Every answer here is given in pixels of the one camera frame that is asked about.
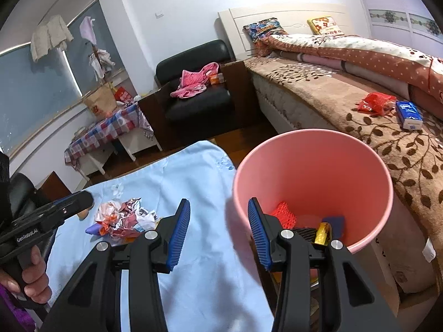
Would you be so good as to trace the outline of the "red foam fruit net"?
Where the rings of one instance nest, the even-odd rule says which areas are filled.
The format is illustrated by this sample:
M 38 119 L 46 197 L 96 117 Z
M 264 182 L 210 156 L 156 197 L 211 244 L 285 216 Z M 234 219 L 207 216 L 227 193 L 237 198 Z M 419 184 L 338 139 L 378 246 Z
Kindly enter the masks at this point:
M 280 202 L 270 215 L 276 217 L 284 229 L 294 229 L 297 224 L 297 217 L 286 202 Z

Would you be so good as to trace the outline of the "black foam fruit net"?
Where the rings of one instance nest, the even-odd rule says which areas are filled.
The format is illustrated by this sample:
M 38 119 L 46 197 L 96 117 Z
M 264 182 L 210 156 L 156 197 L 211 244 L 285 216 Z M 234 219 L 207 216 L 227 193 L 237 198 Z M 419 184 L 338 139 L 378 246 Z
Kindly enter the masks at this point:
M 317 229 L 310 227 L 295 228 L 293 232 L 295 234 L 300 235 L 304 240 L 308 241 L 309 243 L 314 243 L 317 235 Z

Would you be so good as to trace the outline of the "red white paper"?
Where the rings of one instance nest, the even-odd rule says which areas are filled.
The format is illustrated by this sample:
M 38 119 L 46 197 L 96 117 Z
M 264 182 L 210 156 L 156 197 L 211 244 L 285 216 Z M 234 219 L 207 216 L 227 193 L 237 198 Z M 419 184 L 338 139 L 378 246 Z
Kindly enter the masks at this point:
M 95 223 L 101 225 L 99 236 L 114 240 L 137 238 L 142 232 L 154 230 L 160 219 L 155 210 L 142 206 L 141 198 L 125 202 L 111 200 L 100 204 L 95 213 Z

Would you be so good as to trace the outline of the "yellow wrapper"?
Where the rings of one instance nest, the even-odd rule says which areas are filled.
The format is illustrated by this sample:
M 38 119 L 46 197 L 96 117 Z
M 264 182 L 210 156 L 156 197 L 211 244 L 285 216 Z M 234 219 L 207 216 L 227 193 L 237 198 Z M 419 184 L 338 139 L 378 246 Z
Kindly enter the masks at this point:
M 314 243 L 327 246 L 327 244 L 330 243 L 331 239 L 332 226 L 330 225 L 330 223 L 321 222 L 317 229 Z

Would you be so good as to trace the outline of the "purple white sock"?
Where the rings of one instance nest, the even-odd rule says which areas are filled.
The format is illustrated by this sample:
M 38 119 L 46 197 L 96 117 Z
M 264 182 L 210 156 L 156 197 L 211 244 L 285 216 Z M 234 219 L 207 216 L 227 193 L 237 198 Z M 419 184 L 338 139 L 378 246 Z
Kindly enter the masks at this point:
M 85 230 L 85 233 L 87 233 L 88 235 L 97 235 L 97 236 L 99 236 L 101 234 L 100 230 L 101 230 L 100 223 L 94 223 L 93 225 L 90 225 L 90 227 L 88 227 Z

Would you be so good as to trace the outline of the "blue foam fruit net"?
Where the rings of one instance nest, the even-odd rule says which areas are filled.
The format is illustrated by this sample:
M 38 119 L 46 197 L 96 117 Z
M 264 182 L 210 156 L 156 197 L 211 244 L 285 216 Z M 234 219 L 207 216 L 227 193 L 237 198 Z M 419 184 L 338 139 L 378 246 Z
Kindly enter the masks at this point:
M 325 217 L 323 223 L 330 225 L 331 238 L 333 240 L 341 240 L 345 231 L 345 218 L 343 216 Z

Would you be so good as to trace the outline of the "light blue table cloth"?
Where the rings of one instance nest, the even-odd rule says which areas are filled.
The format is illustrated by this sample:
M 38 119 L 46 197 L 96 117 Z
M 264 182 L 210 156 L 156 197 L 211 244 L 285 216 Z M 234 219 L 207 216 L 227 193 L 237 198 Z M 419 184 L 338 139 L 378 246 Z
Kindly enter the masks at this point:
M 85 220 L 57 231 L 48 274 L 54 291 L 44 331 L 269 331 L 273 316 L 249 236 L 233 205 L 235 168 L 211 142 L 90 188 Z M 131 243 L 88 235 L 102 203 L 141 198 L 161 218 Z M 168 271 L 171 220 L 191 205 L 178 264 Z

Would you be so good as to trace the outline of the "table with checkered cloth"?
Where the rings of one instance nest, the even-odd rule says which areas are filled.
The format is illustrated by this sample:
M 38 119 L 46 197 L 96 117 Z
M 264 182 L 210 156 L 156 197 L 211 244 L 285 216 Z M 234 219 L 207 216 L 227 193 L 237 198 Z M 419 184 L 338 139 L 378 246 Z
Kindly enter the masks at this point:
M 136 161 L 135 154 L 142 150 L 161 147 L 140 107 L 133 103 L 74 138 L 64 152 L 65 164 L 83 177 L 94 172 L 105 175 L 104 165 L 116 153 L 114 141 L 121 144 L 132 161 Z

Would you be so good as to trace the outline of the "brown paper bag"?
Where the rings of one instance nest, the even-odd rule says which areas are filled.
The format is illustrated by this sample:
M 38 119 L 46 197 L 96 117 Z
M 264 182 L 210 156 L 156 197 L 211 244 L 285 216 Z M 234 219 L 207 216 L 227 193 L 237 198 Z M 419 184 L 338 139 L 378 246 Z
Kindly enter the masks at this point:
M 110 117 L 117 109 L 113 90 L 108 84 L 100 86 L 85 97 L 83 102 L 97 121 Z

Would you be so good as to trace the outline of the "red snack bag on bed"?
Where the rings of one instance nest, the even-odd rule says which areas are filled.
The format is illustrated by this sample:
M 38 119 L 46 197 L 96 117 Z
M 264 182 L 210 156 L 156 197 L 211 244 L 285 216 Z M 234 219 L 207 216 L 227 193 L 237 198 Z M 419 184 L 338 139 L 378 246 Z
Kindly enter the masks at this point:
M 372 92 L 359 102 L 357 111 L 383 116 L 389 113 L 395 104 L 396 97 L 381 92 Z

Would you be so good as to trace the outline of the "colourful patterned pillow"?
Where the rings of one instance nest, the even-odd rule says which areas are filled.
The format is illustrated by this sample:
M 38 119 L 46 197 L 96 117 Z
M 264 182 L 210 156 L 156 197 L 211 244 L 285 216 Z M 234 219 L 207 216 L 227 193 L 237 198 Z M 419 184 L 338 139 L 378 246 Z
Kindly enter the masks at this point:
M 244 25 L 243 30 L 249 35 L 251 42 L 254 43 L 257 55 L 260 57 L 268 56 L 272 53 L 272 48 L 266 44 L 268 37 L 271 35 L 288 34 L 275 17 Z

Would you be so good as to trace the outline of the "hanging beige garment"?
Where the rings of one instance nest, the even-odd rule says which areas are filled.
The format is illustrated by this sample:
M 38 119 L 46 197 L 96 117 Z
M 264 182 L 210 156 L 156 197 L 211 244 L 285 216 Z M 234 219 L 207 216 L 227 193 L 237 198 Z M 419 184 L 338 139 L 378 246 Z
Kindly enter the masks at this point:
M 52 16 L 46 24 L 39 25 L 31 37 L 30 51 L 33 62 L 46 56 L 52 49 L 65 50 L 74 40 L 61 15 Z

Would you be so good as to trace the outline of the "yellow floral pillow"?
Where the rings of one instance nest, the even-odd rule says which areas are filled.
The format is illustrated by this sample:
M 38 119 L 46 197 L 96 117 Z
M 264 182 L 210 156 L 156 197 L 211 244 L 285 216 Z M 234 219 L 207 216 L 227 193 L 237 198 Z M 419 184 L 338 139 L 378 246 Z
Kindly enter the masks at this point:
M 314 35 L 344 35 L 332 17 L 317 17 L 307 20 Z

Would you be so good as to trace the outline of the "polka dot folded quilt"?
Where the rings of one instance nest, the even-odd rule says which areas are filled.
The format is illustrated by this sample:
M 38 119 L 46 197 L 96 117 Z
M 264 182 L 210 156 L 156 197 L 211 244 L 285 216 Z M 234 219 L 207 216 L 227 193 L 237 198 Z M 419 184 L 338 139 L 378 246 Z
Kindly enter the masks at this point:
M 358 35 L 270 35 L 255 43 L 260 56 L 303 53 L 348 62 L 396 79 L 417 91 L 412 100 L 442 118 L 442 59 L 396 43 Z

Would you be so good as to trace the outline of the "lilac wardrobe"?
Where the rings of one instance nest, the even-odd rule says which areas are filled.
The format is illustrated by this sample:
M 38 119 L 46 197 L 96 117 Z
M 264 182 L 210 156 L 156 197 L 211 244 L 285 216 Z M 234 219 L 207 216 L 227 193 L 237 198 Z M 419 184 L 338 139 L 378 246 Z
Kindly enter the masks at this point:
M 442 56 L 442 31 L 421 0 L 363 0 L 372 36 Z

